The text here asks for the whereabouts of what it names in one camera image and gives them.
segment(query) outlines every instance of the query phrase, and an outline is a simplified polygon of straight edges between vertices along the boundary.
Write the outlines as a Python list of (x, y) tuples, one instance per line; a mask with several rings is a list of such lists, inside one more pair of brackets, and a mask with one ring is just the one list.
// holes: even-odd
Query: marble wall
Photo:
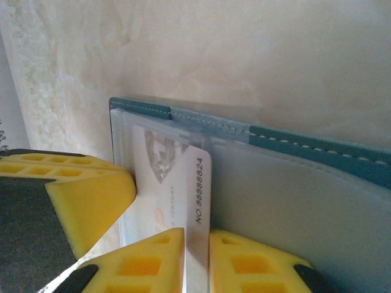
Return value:
[(132, 93), (391, 148), (390, 1), (2, 0), (0, 28), (34, 148), (110, 159)]

